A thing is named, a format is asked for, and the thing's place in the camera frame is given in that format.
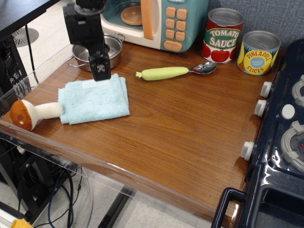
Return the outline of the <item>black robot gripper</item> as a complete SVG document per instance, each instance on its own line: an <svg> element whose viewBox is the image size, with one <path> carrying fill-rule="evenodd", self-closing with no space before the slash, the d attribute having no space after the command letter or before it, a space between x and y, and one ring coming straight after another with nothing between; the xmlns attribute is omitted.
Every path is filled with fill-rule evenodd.
<svg viewBox="0 0 304 228"><path fill-rule="evenodd" d="M95 81L111 78L110 58L106 53L100 14L105 0L77 0L63 7L69 41L89 51L89 65Z"/></svg>

